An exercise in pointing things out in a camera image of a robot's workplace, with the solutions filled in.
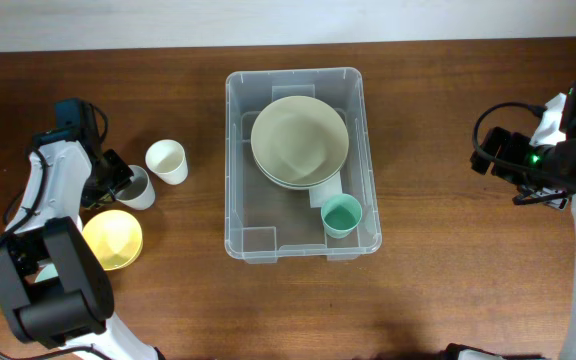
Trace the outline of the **grey plastic cup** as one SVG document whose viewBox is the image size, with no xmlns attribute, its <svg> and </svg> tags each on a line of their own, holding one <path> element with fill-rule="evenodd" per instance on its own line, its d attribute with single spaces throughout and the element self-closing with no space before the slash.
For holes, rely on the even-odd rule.
<svg viewBox="0 0 576 360">
<path fill-rule="evenodd" d="M 149 178 L 148 172 L 138 165 L 130 165 L 133 175 L 130 177 L 131 184 L 117 193 L 116 199 L 122 204 L 135 209 L 146 210 L 155 200 L 156 193 Z"/>
</svg>

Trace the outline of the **cream plastic cup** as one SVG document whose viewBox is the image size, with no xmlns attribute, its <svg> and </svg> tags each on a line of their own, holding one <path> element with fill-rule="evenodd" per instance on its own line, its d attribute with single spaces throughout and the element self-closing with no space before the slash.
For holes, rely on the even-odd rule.
<svg viewBox="0 0 576 360">
<path fill-rule="evenodd" d="M 146 152 L 145 162 L 150 171 L 169 185 L 179 185 L 188 177 L 186 152 L 175 140 L 153 143 Z"/>
</svg>

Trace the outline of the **small yellow bowl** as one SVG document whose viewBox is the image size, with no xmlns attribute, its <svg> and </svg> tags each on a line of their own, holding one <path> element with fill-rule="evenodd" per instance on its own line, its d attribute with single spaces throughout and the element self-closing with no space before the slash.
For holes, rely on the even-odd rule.
<svg viewBox="0 0 576 360">
<path fill-rule="evenodd" d="M 83 227 L 83 237 L 105 271 L 132 264 L 143 249 L 143 232 L 138 220 L 121 210 L 101 212 Z"/>
</svg>

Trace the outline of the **mint green plastic cup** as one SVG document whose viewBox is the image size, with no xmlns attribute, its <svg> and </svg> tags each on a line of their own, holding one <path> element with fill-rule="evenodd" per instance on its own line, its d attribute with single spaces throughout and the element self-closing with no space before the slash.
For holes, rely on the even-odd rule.
<svg viewBox="0 0 576 360">
<path fill-rule="evenodd" d="M 321 207 L 324 231 L 335 239 L 348 236 L 358 226 L 362 217 L 360 202 L 349 194 L 332 196 Z"/>
</svg>

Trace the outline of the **large cream bowl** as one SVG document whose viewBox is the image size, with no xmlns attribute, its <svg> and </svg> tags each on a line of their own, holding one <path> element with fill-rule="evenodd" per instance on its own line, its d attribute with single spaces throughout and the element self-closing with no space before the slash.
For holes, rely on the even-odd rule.
<svg viewBox="0 0 576 360">
<path fill-rule="evenodd" d="M 325 102 L 288 96 L 266 106 L 251 130 L 254 160 L 279 180 L 321 182 L 341 170 L 350 140 L 342 117 Z"/>
<path fill-rule="evenodd" d="M 337 178 L 341 179 L 341 170 L 339 170 L 334 175 L 324 179 L 321 182 L 317 182 L 314 184 L 307 184 L 307 185 L 295 185 L 295 184 L 290 184 L 288 182 L 279 180 L 278 178 L 276 178 L 276 177 L 272 176 L 270 173 L 268 173 L 259 163 L 255 162 L 255 164 L 257 165 L 257 168 L 261 171 L 261 173 L 263 175 L 265 175 L 270 181 L 272 181 L 273 183 L 275 183 L 281 187 L 291 189 L 291 190 L 310 190 L 310 189 L 313 189 L 315 187 L 322 186 L 322 185 L 332 181 L 333 179 L 337 179 Z"/>
</svg>

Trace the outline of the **small mint green bowl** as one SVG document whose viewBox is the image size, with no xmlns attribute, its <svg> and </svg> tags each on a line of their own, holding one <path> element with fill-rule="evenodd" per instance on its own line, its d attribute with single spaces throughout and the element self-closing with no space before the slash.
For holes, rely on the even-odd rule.
<svg viewBox="0 0 576 360">
<path fill-rule="evenodd" d="M 34 282 L 40 283 L 58 277 L 58 272 L 54 264 L 48 264 L 41 268 Z"/>
</svg>

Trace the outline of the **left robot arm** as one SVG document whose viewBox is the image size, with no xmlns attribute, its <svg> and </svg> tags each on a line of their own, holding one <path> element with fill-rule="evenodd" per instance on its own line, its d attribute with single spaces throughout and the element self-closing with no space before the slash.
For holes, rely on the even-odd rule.
<svg viewBox="0 0 576 360">
<path fill-rule="evenodd" d="M 103 150 L 108 117 L 97 106 L 70 98 L 55 112 L 55 129 L 32 138 L 30 176 L 0 235 L 0 309 L 13 335 L 42 345 L 46 359 L 163 360 L 115 313 L 109 278 L 76 226 L 81 209 L 113 203 L 133 172 Z"/>
</svg>

